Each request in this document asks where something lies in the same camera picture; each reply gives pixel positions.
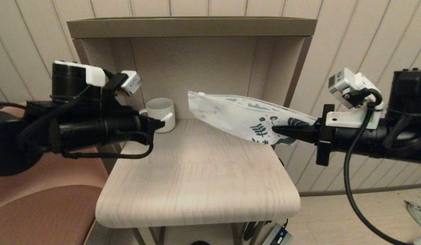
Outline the crumpled grey patterned floor item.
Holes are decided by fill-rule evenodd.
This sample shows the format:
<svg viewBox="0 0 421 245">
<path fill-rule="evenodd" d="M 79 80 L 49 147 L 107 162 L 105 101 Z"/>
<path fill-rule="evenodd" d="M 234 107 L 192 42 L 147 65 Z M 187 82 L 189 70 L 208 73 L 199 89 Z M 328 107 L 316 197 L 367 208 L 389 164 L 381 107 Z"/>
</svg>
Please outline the crumpled grey patterned floor item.
<svg viewBox="0 0 421 245">
<path fill-rule="evenodd" d="M 421 205 L 407 200 L 404 202 L 408 213 L 421 226 Z"/>
</svg>

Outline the brown upholstered chair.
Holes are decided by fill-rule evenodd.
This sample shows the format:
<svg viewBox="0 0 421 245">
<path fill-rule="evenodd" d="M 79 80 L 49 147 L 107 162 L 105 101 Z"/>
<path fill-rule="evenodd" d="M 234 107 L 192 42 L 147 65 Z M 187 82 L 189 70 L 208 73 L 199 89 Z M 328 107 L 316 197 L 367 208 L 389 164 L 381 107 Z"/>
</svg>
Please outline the brown upholstered chair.
<svg viewBox="0 0 421 245">
<path fill-rule="evenodd" d="M 53 153 L 0 177 L 0 245 L 85 245 L 107 179 L 101 159 Z"/>
</svg>

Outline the white ribbed ceramic mug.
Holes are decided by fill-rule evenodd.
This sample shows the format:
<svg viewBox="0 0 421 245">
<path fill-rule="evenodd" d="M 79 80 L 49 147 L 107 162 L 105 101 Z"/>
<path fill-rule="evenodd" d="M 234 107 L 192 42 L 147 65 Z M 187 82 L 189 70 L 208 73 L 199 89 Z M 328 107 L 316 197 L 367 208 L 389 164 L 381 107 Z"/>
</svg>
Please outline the white ribbed ceramic mug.
<svg viewBox="0 0 421 245">
<path fill-rule="evenodd" d="M 146 114 L 148 117 L 162 119 L 168 113 L 173 113 L 173 117 L 166 121 L 164 132 L 167 133 L 172 131 L 176 126 L 176 113 L 174 108 L 174 102 L 168 98 L 156 98 L 148 101 L 143 110 L 139 110 L 139 114 Z"/>
</svg>

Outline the white floral zipper pouch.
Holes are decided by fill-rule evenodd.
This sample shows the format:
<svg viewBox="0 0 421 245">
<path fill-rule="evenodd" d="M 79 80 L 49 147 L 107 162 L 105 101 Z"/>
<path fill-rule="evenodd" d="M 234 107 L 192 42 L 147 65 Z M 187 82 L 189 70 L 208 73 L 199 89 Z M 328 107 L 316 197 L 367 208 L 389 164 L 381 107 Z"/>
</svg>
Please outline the white floral zipper pouch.
<svg viewBox="0 0 421 245">
<path fill-rule="evenodd" d="M 193 116 L 235 137 L 265 145 L 295 142 L 272 127 L 311 126 L 317 118 L 278 104 L 244 96 L 188 92 Z"/>
</svg>

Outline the grey power adapter brick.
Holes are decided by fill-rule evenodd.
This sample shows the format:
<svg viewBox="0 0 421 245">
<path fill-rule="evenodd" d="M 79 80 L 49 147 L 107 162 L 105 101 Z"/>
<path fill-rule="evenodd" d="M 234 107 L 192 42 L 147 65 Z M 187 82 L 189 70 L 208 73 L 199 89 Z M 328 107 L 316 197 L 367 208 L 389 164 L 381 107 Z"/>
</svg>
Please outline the grey power adapter brick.
<svg viewBox="0 0 421 245">
<path fill-rule="evenodd" d="M 285 227 L 275 224 L 268 236 L 260 245 L 290 245 L 293 236 Z"/>
</svg>

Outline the beige brown shelf hutch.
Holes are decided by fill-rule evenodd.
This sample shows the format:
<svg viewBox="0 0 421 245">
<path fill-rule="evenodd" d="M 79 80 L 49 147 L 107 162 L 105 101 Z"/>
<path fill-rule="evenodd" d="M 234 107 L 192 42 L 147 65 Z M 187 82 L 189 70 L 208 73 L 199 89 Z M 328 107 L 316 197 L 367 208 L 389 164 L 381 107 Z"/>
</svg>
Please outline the beige brown shelf hutch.
<svg viewBox="0 0 421 245">
<path fill-rule="evenodd" d="M 271 152 L 195 118 L 188 92 L 235 95 L 289 108 L 315 19 L 286 17 L 97 18 L 69 21 L 83 64 L 109 71 L 137 71 L 142 108 L 174 102 L 177 125 L 156 133 L 150 159 L 234 154 L 241 145 Z"/>
</svg>

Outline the brown wall baseboard strip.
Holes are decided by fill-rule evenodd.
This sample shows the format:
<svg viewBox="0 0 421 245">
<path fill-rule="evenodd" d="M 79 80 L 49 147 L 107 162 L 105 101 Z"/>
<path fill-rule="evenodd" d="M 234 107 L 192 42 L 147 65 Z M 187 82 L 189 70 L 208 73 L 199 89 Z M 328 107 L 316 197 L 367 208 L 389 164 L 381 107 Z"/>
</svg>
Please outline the brown wall baseboard strip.
<svg viewBox="0 0 421 245">
<path fill-rule="evenodd" d="M 366 189 L 352 189 L 352 194 L 366 194 L 366 193 L 378 193 L 387 191 L 401 191 L 421 188 L 421 183 L 403 185 L 403 186 L 391 186 L 391 187 L 378 187 L 378 188 L 366 188 Z M 310 192 L 299 192 L 300 197 L 315 197 L 315 196 L 334 196 L 346 194 L 345 190 L 338 191 L 310 191 Z"/>
</svg>

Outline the dark table leg frame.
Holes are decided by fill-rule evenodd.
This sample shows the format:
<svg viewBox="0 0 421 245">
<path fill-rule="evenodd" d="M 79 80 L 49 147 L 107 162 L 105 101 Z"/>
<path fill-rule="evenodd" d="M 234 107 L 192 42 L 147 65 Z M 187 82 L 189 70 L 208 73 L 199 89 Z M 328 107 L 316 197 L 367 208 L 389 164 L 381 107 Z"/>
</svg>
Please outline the dark table leg frame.
<svg viewBox="0 0 421 245">
<path fill-rule="evenodd" d="M 209 245 L 256 245 L 268 221 L 210 225 L 132 228 L 138 245 L 191 245 L 205 241 Z"/>
</svg>

